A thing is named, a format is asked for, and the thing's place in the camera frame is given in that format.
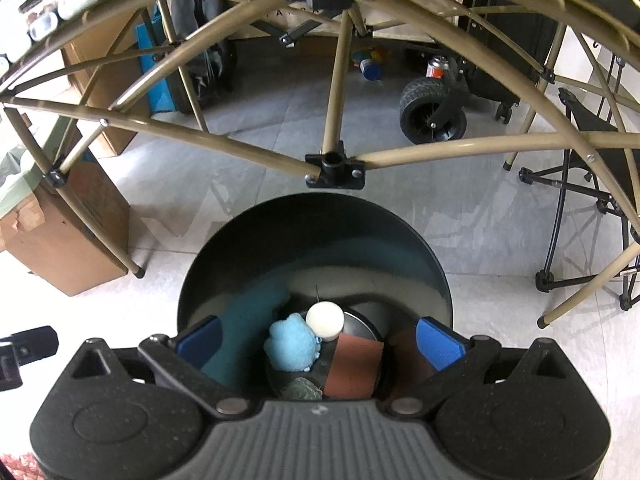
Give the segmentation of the grey green crumpled item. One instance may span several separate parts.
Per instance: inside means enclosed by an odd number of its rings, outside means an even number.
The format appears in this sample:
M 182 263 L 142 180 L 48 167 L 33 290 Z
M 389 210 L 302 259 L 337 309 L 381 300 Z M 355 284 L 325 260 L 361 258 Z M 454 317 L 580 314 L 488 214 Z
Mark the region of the grey green crumpled item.
M 295 377 L 287 382 L 279 396 L 294 402 L 319 402 L 323 398 L 321 389 L 305 377 Z

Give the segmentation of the black folding camp chair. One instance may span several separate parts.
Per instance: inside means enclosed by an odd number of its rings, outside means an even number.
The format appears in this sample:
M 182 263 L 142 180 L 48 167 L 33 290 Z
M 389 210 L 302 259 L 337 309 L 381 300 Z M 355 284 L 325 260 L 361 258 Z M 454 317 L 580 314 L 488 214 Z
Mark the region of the black folding camp chair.
M 588 110 L 588 108 L 579 101 L 578 97 L 567 88 L 559 88 L 559 98 L 561 103 L 564 105 L 566 118 L 569 120 L 574 119 L 578 130 L 616 131 L 614 125 L 610 122 L 606 122 L 600 116 L 593 114 L 593 112 L 590 112 L 590 110 Z M 598 153 L 602 156 L 604 162 L 608 165 L 608 168 L 612 170 L 612 174 L 616 177 L 620 187 L 631 197 L 631 195 L 634 194 L 634 190 L 632 189 L 631 176 L 623 150 L 621 148 L 618 148 L 617 150 L 616 148 L 605 148 L 604 150 L 599 150 Z M 588 182 L 591 182 L 592 187 L 590 188 L 589 186 L 570 183 L 568 176 L 572 169 L 584 170 L 585 179 Z M 549 178 L 552 174 L 560 174 L 560 178 Z M 620 209 L 620 205 L 616 200 L 614 200 L 613 195 L 610 192 L 605 191 L 605 188 L 600 185 L 599 178 L 596 177 L 596 174 L 589 169 L 588 165 L 573 150 L 565 150 L 563 152 L 562 165 L 538 171 L 532 171 L 523 167 L 518 172 L 518 178 L 525 184 L 531 185 L 533 183 L 538 183 L 551 186 L 552 188 L 557 188 L 559 190 L 559 198 L 558 203 L 556 204 L 555 217 L 546 260 L 544 260 L 544 266 L 542 269 L 535 275 L 536 289 L 540 292 L 551 292 L 558 288 L 587 284 L 588 281 L 596 277 L 595 275 L 584 275 L 578 276 L 578 278 L 556 280 L 551 272 L 552 262 L 556 246 L 558 246 L 561 231 L 567 192 L 573 192 L 595 198 L 597 211 L 599 211 L 600 214 L 612 214 L 613 216 L 620 218 L 623 248 L 626 248 L 626 245 L 628 245 L 631 235 L 636 234 L 636 232 L 634 232 L 634 228 L 630 227 L 628 219 Z M 634 286 L 636 286 L 638 275 L 639 257 L 634 258 L 633 263 L 628 264 L 621 274 L 616 275 L 616 278 L 623 279 L 623 291 L 618 297 L 620 308 L 623 311 L 630 310 L 639 302 L 639 294 L 634 296 Z

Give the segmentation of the blue fluffy plush ball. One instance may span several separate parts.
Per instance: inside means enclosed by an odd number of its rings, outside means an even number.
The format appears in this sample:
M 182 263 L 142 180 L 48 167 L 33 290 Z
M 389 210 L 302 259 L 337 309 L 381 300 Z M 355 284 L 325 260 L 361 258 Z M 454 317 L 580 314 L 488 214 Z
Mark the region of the blue fluffy plush ball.
M 321 340 L 299 313 L 271 324 L 264 350 L 277 372 L 309 372 L 320 356 Z

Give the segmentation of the white round ball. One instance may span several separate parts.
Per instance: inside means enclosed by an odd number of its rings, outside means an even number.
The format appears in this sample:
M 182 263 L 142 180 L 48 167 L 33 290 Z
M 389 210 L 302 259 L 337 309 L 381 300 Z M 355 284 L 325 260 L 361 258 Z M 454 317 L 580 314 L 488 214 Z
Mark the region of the white round ball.
M 323 341 L 335 340 L 345 324 L 343 309 L 332 301 L 319 301 L 313 304 L 305 315 L 309 328 Z

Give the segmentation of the blue white container on floor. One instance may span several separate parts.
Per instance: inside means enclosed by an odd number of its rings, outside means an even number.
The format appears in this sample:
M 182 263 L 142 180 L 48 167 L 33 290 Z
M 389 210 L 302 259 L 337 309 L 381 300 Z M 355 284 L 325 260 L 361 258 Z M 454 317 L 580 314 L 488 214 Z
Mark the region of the blue white container on floor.
M 382 78 L 382 68 L 373 58 L 364 58 L 359 62 L 358 67 L 367 81 L 379 81 Z

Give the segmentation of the cardboard box with green liner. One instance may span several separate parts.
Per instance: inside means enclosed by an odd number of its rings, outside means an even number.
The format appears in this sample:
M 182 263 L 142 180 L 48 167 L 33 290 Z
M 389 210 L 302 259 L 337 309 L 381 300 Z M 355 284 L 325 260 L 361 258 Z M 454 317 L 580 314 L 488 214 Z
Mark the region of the cardboard box with green liner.
M 76 162 L 66 188 L 126 250 L 129 204 L 91 152 Z M 6 118 L 1 119 L 1 248 L 67 296 L 128 273 L 47 184 Z

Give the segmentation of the black round trash bin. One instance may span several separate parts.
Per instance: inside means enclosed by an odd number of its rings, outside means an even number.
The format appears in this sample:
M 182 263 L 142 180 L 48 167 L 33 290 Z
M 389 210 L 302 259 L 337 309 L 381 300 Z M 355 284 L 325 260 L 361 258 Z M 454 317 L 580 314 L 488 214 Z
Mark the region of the black round trash bin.
M 388 402 L 434 375 L 416 346 L 416 324 L 450 326 L 454 310 L 433 249 L 407 222 L 362 198 L 302 193 L 258 204 L 203 246 L 183 282 L 180 330 L 215 315 L 219 350 L 202 372 L 252 400 L 276 396 L 288 375 L 264 344 L 273 322 L 332 301 L 382 342 L 373 391 Z

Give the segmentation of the tan folding camping table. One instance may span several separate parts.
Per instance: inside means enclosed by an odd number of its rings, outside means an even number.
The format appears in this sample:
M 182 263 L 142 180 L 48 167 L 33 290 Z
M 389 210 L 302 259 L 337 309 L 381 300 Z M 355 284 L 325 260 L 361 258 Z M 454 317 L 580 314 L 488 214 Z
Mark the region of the tan folding camping table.
M 17 6 L 23 0 L 1 0 L 1 23 L 13 27 Z M 267 38 L 239 45 L 241 64 L 236 86 L 219 104 L 205 112 L 212 132 L 232 139 L 303 157 L 317 151 L 329 94 L 334 40 L 311 38 L 285 51 Z M 401 89 L 413 74 L 403 72 L 395 54 L 388 60 L 385 78 L 364 81 L 349 70 L 346 84 L 343 134 L 348 154 L 406 148 L 411 144 L 398 126 Z M 528 114 L 528 103 L 515 107 L 510 125 L 500 126 L 490 116 L 497 105 L 470 99 L 466 109 L 468 130 L 464 140 L 485 136 L 516 136 Z M 466 296 L 501 298 L 506 285 L 520 286 L 520 294 L 533 299 L 538 310 L 522 314 L 533 326 L 534 318 L 573 295 L 578 286 L 542 294 L 536 292 L 534 274 L 542 266 L 551 233 L 558 190 L 518 182 L 516 170 L 560 163 L 560 151 L 520 153 L 510 172 L 501 169 L 502 154 L 431 160 L 423 164 L 371 171 L 362 192 L 345 192 L 390 208 L 427 239 L 452 278 L 472 290 Z M 225 154 L 139 133 L 125 153 L 101 160 L 122 195 L 129 200 L 131 257 L 146 264 L 145 277 L 131 274 L 63 299 L 50 285 L 36 278 L 9 255 L 1 257 L 1 269 L 15 287 L 27 289 L 27 298 L 49 302 L 89 304 L 89 297 L 119 304 L 157 304 L 164 318 L 177 309 L 179 289 L 195 254 L 226 222 L 257 203 L 284 194 L 312 191 L 304 182 L 276 170 L 243 162 Z M 558 278 L 597 273 L 622 251 L 614 219 L 596 212 L 592 200 L 567 193 L 566 216 L 553 263 Z M 557 330 L 570 330 L 577 318 L 587 322 L 591 307 L 598 305 L 601 323 L 620 314 L 615 298 L 620 280 L 609 282 L 594 299 L 587 300 Z

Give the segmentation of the red white spray can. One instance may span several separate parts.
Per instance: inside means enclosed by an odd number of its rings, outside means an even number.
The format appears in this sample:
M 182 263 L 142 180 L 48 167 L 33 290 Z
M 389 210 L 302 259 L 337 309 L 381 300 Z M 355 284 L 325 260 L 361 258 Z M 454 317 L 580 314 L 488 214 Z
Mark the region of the red white spray can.
M 448 70 L 448 60 L 442 55 L 435 55 L 428 62 L 426 76 L 427 78 L 442 79 Z

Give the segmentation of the black wheeled cart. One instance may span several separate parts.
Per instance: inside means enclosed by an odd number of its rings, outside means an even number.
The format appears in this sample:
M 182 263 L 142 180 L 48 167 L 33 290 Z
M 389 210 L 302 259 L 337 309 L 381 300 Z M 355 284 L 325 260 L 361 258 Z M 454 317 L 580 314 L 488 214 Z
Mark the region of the black wheeled cart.
M 471 96 L 497 102 L 495 118 L 505 125 L 510 122 L 512 108 L 520 102 L 513 92 L 465 60 L 442 56 L 448 60 L 442 79 L 427 78 L 427 62 L 424 75 L 410 81 L 401 92 L 399 125 L 412 144 L 461 140 L 466 130 L 464 108 Z

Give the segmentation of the brown rectangular sponge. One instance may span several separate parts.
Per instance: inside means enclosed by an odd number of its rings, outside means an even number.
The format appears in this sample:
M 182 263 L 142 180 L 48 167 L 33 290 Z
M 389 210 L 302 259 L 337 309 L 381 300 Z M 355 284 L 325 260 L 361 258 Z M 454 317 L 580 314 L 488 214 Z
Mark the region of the brown rectangular sponge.
M 341 334 L 323 393 L 341 400 L 370 399 L 378 380 L 383 349 L 381 341 Z

